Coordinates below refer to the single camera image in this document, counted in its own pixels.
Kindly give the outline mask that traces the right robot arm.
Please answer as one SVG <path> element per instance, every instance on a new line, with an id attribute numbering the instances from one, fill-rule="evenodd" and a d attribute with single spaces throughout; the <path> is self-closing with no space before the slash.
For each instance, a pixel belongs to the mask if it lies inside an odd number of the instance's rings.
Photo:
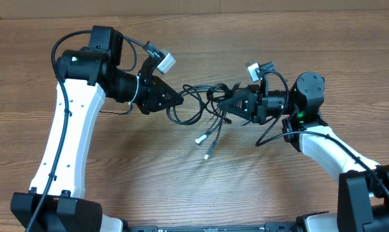
<path id="1" fill-rule="evenodd" d="M 336 213 L 297 217 L 283 231 L 389 231 L 389 165 L 364 157 L 343 142 L 323 120 L 325 80 L 302 73 L 289 91 L 270 91 L 264 74 L 235 89 L 219 109 L 252 123 L 282 121 L 280 137 L 316 161 L 338 184 Z"/>

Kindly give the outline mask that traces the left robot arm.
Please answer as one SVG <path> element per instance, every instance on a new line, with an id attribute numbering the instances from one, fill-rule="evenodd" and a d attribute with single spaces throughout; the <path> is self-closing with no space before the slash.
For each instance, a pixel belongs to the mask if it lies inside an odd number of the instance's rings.
<path id="1" fill-rule="evenodd" d="M 107 216 L 85 199 L 85 171 L 93 129 L 107 98 L 137 107 L 147 115 L 178 106 L 183 98 L 159 75 L 175 64 L 153 43 L 137 74 L 119 68 L 122 46 L 139 42 L 109 26 L 87 31 L 87 46 L 53 55 L 57 100 L 41 164 L 26 193 L 16 192 L 11 212 L 27 231 L 127 231 L 125 220 Z"/>

